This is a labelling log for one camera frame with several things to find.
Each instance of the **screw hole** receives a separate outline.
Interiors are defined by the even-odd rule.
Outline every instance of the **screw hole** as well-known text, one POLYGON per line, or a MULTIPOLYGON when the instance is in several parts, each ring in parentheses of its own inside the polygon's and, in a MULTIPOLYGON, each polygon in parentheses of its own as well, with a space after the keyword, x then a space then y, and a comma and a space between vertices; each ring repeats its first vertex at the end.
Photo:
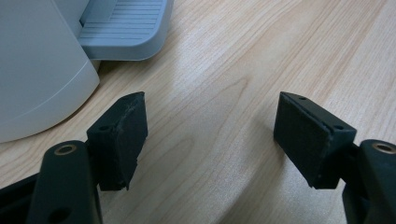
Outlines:
POLYGON ((71 212, 70 208, 58 208, 49 214, 49 223, 60 223, 67 220, 71 212))
POLYGON ((76 149, 77 149, 77 147, 75 145, 63 145, 63 146, 56 148, 54 153, 57 156, 64 156, 64 155, 74 152, 76 149))
POLYGON ((107 131, 109 129, 110 129, 110 126, 108 126, 108 125, 107 126, 102 126, 102 127, 99 128, 99 130, 102 131, 102 132, 107 131))
POLYGON ((338 130, 344 130, 344 127, 341 125, 334 125, 334 128, 338 130))
POLYGON ((374 143, 373 147, 379 151, 388 153, 388 154, 396 154, 396 148, 381 144, 381 143, 374 143))

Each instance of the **black plastic bracket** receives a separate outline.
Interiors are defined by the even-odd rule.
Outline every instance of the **black plastic bracket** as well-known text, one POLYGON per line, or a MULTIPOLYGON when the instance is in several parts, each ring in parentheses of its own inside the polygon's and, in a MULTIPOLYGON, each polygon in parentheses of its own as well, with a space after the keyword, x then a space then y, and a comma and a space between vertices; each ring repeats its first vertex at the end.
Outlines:
POLYGON ((129 187, 148 136, 144 93, 120 98, 87 135, 50 148, 38 175, 0 189, 0 223, 102 223, 96 186, 129 187))
POLYGON ((335 189, 346 182, 348 223, 396 223, 396 146, 365 140, 356 129, 309 99, 281 92, 274 138, 310 187, 335 189))

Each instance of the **wooden table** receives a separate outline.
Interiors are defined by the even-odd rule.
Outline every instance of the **wooden table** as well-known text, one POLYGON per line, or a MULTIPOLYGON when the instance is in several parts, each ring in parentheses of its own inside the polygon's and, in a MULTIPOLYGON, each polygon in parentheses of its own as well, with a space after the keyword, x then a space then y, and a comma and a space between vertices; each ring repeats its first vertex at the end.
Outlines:
POLYGON ((345 223, 273 140, 280 91, 306 96, 369 138, 396 143, 396 1, 176 1, 164 48, 103 62, 77 113, 0 145, 0 188, 44 152, 144 91, 148 139, 129 191, 102 192, 105 223, 345 223))

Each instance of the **black plastic part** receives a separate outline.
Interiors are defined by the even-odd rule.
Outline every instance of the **black plastic part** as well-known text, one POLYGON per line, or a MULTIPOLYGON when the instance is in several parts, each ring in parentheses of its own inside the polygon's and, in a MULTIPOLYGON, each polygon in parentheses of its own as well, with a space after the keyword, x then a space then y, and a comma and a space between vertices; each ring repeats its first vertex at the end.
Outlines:
POLYGON ((120 98, 91 126, 88 146, 101 190, 129 188, 148 133, 143 92, 120 98))
POLYGON ((37 175, 0 189, 0 223, 25 223, 37 175))
POLYGON ((309 99, 281 92, 274 138, 315 189, 335 189, 337 158, 351 148, 356 129, 309 99))
POLYGON ((365 140, 358 161, 371 204, 366 222, 396 223, 396 146, 365 140))
POLYGON ((346 185, 343 191, 344 210, 348 224, 361 224, 367 217, 370 201, 346 185))
POLYGON ((27 223, 102 223, 83 142, 64 142, 45 153, 27 223))

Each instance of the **wooden surface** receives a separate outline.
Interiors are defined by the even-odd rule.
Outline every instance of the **wooden surface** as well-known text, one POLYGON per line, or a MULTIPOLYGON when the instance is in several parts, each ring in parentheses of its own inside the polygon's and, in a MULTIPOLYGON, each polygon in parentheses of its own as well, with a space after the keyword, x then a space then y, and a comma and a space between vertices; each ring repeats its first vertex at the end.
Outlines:
POLYGON ((341 192, 314 190, 273 140, 280 91, 368 138, 396 143, 396 1, 175 1, 163 50, 104 62, 66 121, 0 145, 0 187, 121 96, 146 93, 148 130, 129 191, 102 192, 105 223, 345 223, 341 192))

